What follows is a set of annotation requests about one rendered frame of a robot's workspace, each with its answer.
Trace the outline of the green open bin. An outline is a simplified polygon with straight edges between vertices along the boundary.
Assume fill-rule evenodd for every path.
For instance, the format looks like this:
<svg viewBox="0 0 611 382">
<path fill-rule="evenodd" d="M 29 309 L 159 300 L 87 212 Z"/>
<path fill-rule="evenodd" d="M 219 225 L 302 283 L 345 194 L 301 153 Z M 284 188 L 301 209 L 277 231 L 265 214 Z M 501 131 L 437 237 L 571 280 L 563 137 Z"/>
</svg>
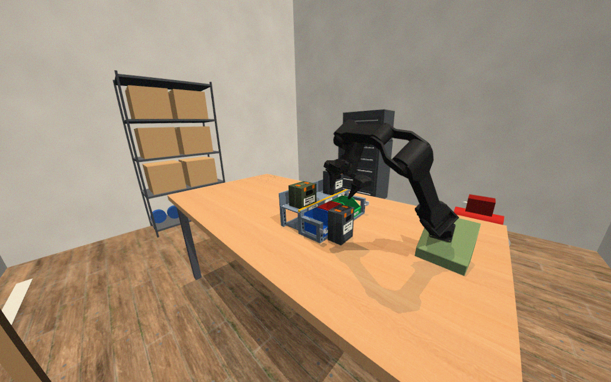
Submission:
<svg viewBox="0 0 611 382">
<path fill-rule="evenodd" d="M 356 217 L 357 215 L 359 215 L 361 213 L 361 206 L 353 198 L 348 199 L 347 196 L 340 196 L 340 197 L 338 197 L 336 199 L 333 199 L 331 201 L 338 202 L 338 203 L 346 205 L 346 206 L 354 207 L 355 208 L 355 210 L 354 210 L 354 217 Z"/>
</svg>

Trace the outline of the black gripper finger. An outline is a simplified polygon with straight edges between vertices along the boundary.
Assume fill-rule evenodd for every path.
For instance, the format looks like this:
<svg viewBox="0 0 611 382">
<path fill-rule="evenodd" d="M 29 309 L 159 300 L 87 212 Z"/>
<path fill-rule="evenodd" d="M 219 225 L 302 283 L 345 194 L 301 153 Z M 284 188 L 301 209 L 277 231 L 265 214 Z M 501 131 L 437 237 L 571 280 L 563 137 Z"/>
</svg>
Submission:
<svg viewBox="0 0 611 382">
<path fill-rule="evenodd" d="M 326 171 L 329 173 L 330 188 L 333 188 L 338 175 L 335 175 L 334 173 L 330 172 L 328 169 L 326 169 Z"/>
<path fill-rule="evenodd" d="M 348 199 L 351 199 L 361 189 L 361 187 L 355 185 L 354 183 L 352 183 L 351 186 L 352 187 L 351 187 L 350 193 L 348 195 Z"/>
</svg>

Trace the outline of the grey metal bin rack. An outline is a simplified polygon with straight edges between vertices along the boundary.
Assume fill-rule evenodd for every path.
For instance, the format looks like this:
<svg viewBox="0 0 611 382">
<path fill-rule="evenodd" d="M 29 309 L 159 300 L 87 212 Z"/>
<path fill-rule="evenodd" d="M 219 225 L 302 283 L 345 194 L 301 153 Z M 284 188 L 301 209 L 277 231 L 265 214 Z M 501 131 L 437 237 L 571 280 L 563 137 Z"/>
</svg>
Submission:
<svg viewBox="0 0 611 382">
<path fill-rule="evenodd" d="M 315 181 L 312 183 L 316 183 L 317 184 L 317 201 L 320 201 L 324 198 L 327 198 L 331 195 L 329 194 L 325 194 L 324 193 L 324 180 L 319 180 L 319 181 Z M 312 239 L 315 242 L 318 243 L 322 243 L 324 242 L 324 240 L 326 240 L 328 238 L 328 235 L 324 237 L 324 233 L 327 232 L 327 228 L 324 229 L 324 223 L 321 221 L 317 221 L 316 219 L 312 219 L 310 217 L 306 217 L 304 216 L 304 213 L 312 210 L 318 206 L 321 206 L 323 204 L 325 204 L 326 202 L 329 202 L 333 199 L 336 199 L 340 196 L 347 196 L 349 195 L 349 189 L 346 190 L 345 192 L 341 192 L 337 195 L 334 195 L 324 201 L 320 201 L 317 204 L 314 204 L 312 206 L 309 206 L 303 210 L 299 210 L 299 208 L 296 207 L 292 207 L 289 205 L 289 190 L 286 190 L 285 192 L 280 192 L 279 193 L 279 208 L 280 208 L 280 217 L 281 217 L 281 225 L 282 227 L 284 227 L 285 225 L 294 228 L 296 230 L 299 230 L 299 234 L 302 236 L 305 236 L 309 239 Z M 354 217 L 354 220 L 359 218 L 361 215 L 363 215 L 365 213 L 365 206 L 369 205 L 369 201 L 366 201 L 366 198 L 364 197 L 359 197 L 359 196 L 353 196 L 352 197 L 354 200 L 359 200 L 361 201 L 360 206 L 361 206 L 361 213 L 359 215 L 357 215 L 356 217 Z M 366 202 L 366 203 L 365 203 Z M 298 213 L 298 217 L 294 218 L 290 221 L 286 222 L 286 209 L 296 212 Z M 312 225 L 316 225 L 316 231 L 317 231 L 317 235 L 314 235 L 308 231 L 304 230 L 304 222 L 312 224 Z"/>
</svg>

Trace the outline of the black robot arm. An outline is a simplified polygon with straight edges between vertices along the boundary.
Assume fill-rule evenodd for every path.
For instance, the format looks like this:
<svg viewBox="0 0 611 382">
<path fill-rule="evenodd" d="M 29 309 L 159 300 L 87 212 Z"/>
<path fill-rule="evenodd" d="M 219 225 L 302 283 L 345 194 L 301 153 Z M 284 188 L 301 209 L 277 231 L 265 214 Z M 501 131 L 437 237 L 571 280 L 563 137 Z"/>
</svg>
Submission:
<svg viewBox="0 0 611 382">
<path fill-rule="evenodd" d="M 384 147 L 391 138 L 409 141 L 392 159 L 388 157 Z M 459 216 L 438 198 L 430 174 L 434 160 L 433 149 L 426 140 L 412 131 L 395 129 L 388 123 L 364 125 L 347 119 L 334 132 L 333 143 L 354 157 L 361 157 L 365 145 L 378 148 L 384 163 L 399 175 L 408 178 L 419 202 L 415 212 L 420 223 L 429 232 L 429 237 L 445 242 L 452 241 L 454 222 Z M 329 171 L 335 175 L 349 174 L 351 167 L 351 159 L 346 161 L 342 156 L 329 162 Z"/>
</svg>

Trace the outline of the blue bin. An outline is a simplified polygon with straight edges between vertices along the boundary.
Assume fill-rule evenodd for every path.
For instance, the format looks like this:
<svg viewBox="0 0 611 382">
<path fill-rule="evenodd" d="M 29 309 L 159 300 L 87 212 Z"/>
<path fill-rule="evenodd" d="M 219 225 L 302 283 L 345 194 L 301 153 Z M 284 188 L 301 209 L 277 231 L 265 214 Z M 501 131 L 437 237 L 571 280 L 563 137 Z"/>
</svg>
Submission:
<svg viewBox="0 0 611 382">
<path fill-rule="evenodd" d="M 317 221 L 321 221 L 324 223 L 324 229 L 328 227 L 328 211 L 320 209 L 320 208 L 314 208 L 312 210 L 309 210 L 307 212 L 304 213 L 304 216 L 306 217 L 310 217 L 312 219 L 316 219 Z M 306 223 L 304 222 L 304 230 L 308 231 L 314 235 L 317 235 L 317 231 L 316 231 L 316 226 Z M 324 233 L 324 237 L 328 235 L 328 229 L 327 232 Z"/>
</svg>

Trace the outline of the red open bin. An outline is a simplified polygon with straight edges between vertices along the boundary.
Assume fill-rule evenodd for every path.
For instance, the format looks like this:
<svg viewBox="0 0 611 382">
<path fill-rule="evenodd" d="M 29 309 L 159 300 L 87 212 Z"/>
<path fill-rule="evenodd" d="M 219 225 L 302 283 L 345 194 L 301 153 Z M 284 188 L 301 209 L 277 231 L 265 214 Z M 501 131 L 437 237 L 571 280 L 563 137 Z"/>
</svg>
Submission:
<svg viewBox="0 0 611 382">
<path fill-rule="evenodd" d="M 329 201 L 329 202 L 326 202 L 325 204 L 323 204 L 321 206 L 318 206 L 317 208 L 320 208 L 320 209 L 328 211 L 328 210 L 338 206 L 339 204 L 340 203 L 338 203 L 338 202 Z"/>
</svg>

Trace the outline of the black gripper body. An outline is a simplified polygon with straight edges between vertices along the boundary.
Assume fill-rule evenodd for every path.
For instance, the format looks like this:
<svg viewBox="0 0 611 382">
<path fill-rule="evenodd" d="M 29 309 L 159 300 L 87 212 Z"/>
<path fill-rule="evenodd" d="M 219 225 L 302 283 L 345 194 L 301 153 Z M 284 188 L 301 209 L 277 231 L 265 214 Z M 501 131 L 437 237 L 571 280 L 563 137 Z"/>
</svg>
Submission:
<svg viewBox="0 0 611 382">
<path fill-rule="evenodd" d="M 368 187 L 371 186 L 372 180 L 371 178 L 365 176 L 365 175 L 357 175 L 355 174 L 358 170 L 357 166 L 359 164 L 359 162 L 361 162 L 362 159 L 360 159 L 360 157 L 354 157 L 350 154 L 347 154 L 346 152 L 344 154 L 342 154 L 342 157 L 344 157 L 344 159 L 346 161 L 348 161 L 348 159 L 351 159 L 352 162 L 352 167 L 351 167 L 351 171 L 350 174 L 345 174 L 346 176 L 349 176 L 350 178 L 353 178 L 353 182 L 355 185 L 364 188 L 364 187 Z M 325 161 L 324 167 L 326 169 L 329 169 L 329 162 L 332 160 L 327 160 Z"/>
</svg>

